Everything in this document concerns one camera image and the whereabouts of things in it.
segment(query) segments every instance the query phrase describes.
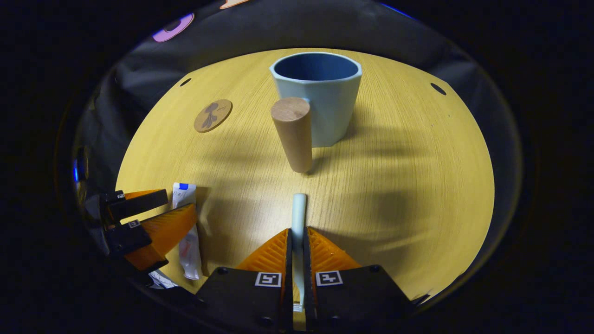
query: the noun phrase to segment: dark background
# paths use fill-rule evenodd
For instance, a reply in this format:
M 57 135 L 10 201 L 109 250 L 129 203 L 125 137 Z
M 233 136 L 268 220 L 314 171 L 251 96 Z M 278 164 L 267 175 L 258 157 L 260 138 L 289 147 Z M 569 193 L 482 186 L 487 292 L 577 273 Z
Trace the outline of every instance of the dark background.
M 30 2 L 2 11 L 3 50 L 10 56 L 2 140 L 5 332 L 185 329 L 183 319 L 110 275 L 106 260 L 82 238 L 76 214 L 60 209 L 69 198 L 55 190 L 54 170 L 65 166 L 54 151 L 63 113 L 84 104 L 111 64 L 200 2 Z M 403 332 L 585 332 L 592 314 L 587 8 L 552 1 L 393 6 L 485 67 L 516 112 L 530 143 L 525 153 L 536 162 L 497 252 Z

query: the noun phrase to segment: wooden cylinder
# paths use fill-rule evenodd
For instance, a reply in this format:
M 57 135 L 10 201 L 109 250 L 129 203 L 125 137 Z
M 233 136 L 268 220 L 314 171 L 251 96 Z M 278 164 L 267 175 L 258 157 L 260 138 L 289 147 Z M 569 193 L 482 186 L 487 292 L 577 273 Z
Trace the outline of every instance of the wooden cylinder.
M 297 173 L 311 168 L 311 114 L 309 103 L 298 97 L 278 100 L 270 109 L 289 165 Z

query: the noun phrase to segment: wooden tabletop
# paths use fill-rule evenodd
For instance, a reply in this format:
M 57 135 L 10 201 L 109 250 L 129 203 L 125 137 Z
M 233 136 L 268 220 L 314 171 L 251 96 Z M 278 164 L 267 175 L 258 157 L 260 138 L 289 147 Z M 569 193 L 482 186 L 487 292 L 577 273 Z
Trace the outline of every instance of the wooden tabletop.
M 304 51 L 346 55 L 362 65 L 363 77 L 345 138 L 313 149 L 312 171 L 298 174 L 270 117 L 278 95 L 268 68 Z M 198 113 L 219 99 L 233 103 L 227 119 L 196 132 Z M 387 58 L 318 48 L 227 59 L 176 83 L 132 139 L 116 189 L 171 195 L 174 182 L 203 187 L 198 226 L 207 275 L 235 267 L 290 227 L 292 196 L 305 193 L 307 225 L 361 265 L 384 266 L 411 299 L 437 294 L 468 268 L 494 201 L 485 140 L 447 83 Z M 162 271 L 196 292 L 204 279 L 184 278 L 177 248 L 167 258 Z

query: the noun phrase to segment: blue light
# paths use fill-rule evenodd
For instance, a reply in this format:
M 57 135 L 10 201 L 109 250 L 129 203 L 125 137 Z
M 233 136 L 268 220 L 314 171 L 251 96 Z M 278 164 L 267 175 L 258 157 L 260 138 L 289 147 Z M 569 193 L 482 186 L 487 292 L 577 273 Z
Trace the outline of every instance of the blue light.
M 415 21 L 416 21 L 416 19 L 415 19 L 415 18 L 413 18 L 413 17 L 411 17 L 411 16 L 409 16 L 409 15 L 406 15 L 405 13 L 403 13 L 403 12 L 401 12 L 401 11 L 397 10 L 396 8 L 390 7 L 390 6 L 386 5 L 386 4 L 382 4 L 382 5 L 384 5 L 384 6 L 388 7 L 389 9 L 391 9 L 391 10 L 393 10 L 393 11 L 395 11 L 395 12 L 399 12 L 399 13 L 401 13 L 402 15 L 406 16 L 407 18 L 411 18 L 411 19 L 413 19 L 413 20 L 415 20 Z
M 78 163 L 76 161 L 76 159 L 74 160 L 74 181 L 78 182 L 78 167 L 77 167 Z

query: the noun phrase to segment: light blue cup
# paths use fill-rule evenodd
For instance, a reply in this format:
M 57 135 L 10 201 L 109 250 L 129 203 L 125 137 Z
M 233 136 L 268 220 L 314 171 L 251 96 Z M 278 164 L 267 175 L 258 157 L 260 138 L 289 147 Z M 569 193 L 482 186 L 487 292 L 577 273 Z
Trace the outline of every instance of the light blue cup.
M 346 134 L 361 82 L 361 65 L 328 52 L 303 52 L 277 60 L 270 72 L 281 99 L 307 100 L 311 146 L 332 146 Z

